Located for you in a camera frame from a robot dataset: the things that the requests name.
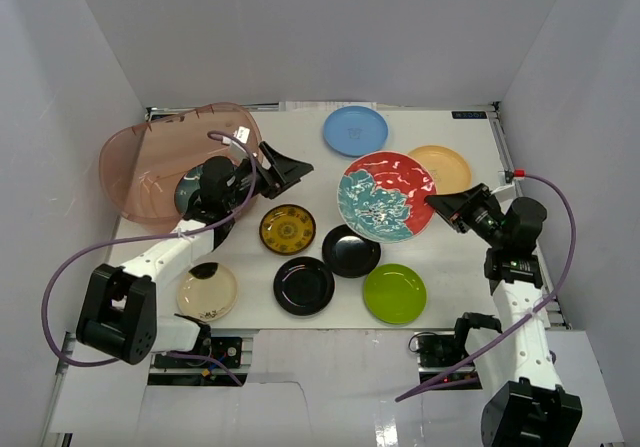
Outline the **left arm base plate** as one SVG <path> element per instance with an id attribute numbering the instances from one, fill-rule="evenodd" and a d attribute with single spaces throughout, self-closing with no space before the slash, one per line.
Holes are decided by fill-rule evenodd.
<path id="1" fill-rule="evenodd" d="M 212 337 L 205 346 L 202 355 L 215 358 L 229 369 L 241 366 L 243 339 L 233 337 Z M 163 373 L 178 371 L 198 371 L 205 379 L 210 379 L 222 369 L 210 360 L 178 359 L 167 355 L 156 355 L 151 363 L 152 367 Z"/>

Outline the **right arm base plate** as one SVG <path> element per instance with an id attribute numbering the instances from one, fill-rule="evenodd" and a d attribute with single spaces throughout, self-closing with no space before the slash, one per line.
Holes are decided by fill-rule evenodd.
<path id="1" fill-rule="evenodd" d="M 457 345 L 452 332 L 417 332 L 408 341 L 408 350 L 416 356 L 420 382 L 426 382 L 461 361 L 467 352 Z M 480 390 L 481 383 L 473 363 L 447 375 L 441 390 Z"/>

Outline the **red and teal flower plate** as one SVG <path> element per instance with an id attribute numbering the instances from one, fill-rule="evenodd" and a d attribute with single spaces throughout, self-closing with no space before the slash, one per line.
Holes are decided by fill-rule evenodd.
<path id="1" fill-rule="evenodd" d="M 393 151 L 367 154 L 343 172 L 337 205 L 347 226 L 378 243 L 410 240 L 430 223 L 426 198 L 437 193 L 432 175 L 413 158 Z"/>

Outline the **dark teal floral plate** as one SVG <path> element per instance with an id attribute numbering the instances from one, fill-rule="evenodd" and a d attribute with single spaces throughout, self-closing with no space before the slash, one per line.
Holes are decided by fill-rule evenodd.
<path id="1" fill-rule="evenodd" d="M 174 205 L 180 216 L 185 214 L 192 195 L 200 188 L 202 172 L 203 165 L 197 165 L 186 172 L 178 182 L 174 193 Z"/>

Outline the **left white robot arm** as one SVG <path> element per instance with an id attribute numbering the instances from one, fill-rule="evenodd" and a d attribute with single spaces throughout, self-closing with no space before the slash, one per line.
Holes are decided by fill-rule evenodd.
<path id="1" fill-rule="evenodd" d="M 188 365 L 199 366 L 211 354 L 207 328 L 197 317 L 162 317 L 157 297 L 201 257 L 226 239 L 235 218 L 256 195 L 273 199 L 312 172 L 311 164 L 259 145 L 268 162 L 252 154 L 240 164 L 225 156 L 206 160 L 192 185 L 182 220 L 158 236 L 139 256 L 119 266 L 102 264 L 91 274 L 76 327 L 76 339 L 117 360 L 136 365 L 151 353 L 177 351 Z"/>

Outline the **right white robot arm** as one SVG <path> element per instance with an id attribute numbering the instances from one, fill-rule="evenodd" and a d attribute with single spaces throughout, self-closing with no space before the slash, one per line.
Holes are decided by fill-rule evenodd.
<path id="1" fill-rule="evenodd" d="M 463 314 L 451 341 L 453 357 L 475 366 L 488 398 L 481 414 L 483 445 L 569 445 L 582 403 L 562 385 L 541 316 L 543 281 L 534 250 L 546 208 L 518 197 L 503 211 L 484 184 L 426 202 L 454 230 L 472 231 L 489 246 L 484 276 L 498 314 Z"/>

